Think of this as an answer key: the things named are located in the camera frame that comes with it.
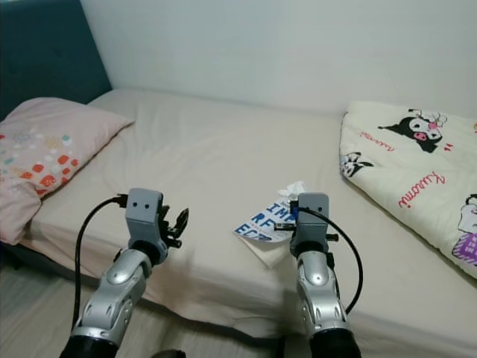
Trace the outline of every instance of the pink pillow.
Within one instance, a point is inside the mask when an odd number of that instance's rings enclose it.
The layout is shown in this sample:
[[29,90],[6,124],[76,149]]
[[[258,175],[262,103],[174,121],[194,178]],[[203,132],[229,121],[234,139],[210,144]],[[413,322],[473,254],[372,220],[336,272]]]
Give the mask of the pink pillow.
[[132,119],[58,98],[20,104],[0,122],[0,240],[15,245],[54,192]]

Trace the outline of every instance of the white comforter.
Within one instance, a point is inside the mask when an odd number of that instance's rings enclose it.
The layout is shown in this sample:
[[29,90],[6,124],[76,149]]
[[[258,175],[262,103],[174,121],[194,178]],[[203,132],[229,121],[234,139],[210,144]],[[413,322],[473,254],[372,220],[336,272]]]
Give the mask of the white comforter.
[[477,277],[476,120],[353,102],[340,152],[345,177]]

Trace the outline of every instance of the floor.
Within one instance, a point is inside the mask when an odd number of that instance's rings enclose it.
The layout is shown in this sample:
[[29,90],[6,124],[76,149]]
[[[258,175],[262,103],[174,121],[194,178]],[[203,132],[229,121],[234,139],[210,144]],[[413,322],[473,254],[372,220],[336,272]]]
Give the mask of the floor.
[[[83,289],[82,307],[91,292],[89,288]],[[73,282],[27,266],[15,270],[3,264],[0,268],[0,357],[58,357],[69,337],[73,297]],[[212,333],[200,323],[144,306],[134,310],[117,357],[152,357],[171,348],[185,351],[188,358],[274,357],[272,347],[246,345],[229,336]]]

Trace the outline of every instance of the headboard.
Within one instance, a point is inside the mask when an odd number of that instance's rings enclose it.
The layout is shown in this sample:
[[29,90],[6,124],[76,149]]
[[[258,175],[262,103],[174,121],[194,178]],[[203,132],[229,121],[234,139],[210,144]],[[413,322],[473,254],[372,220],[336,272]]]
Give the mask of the headboard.
[[18,104],[111,90],[80,0],[0,0],[0,121]]

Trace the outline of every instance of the mattress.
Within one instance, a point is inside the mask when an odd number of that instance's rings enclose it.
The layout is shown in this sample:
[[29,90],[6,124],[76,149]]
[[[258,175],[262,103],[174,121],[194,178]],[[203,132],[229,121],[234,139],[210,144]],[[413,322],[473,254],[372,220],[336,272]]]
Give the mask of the mattress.
[[[190,219],[145,298],[254,337],[301,333],[293,258],[267,268],[233,229],[303,180],[329,196],[331,218],[363,259],[364,290],[350,316],[363,352],[477,357],[476,282],[341,177],[339,118],[126,89],[90,105],[136,123],[44,201],[23,245],[73,269],[76,236],[96,204],[132,187],[159,190],[170,219],[185,207]],[[83,239],[83,273],[99,277],[127,240],[124,210],[104,208]],[[343,242],[331,249],[347,304],[356,263]]]

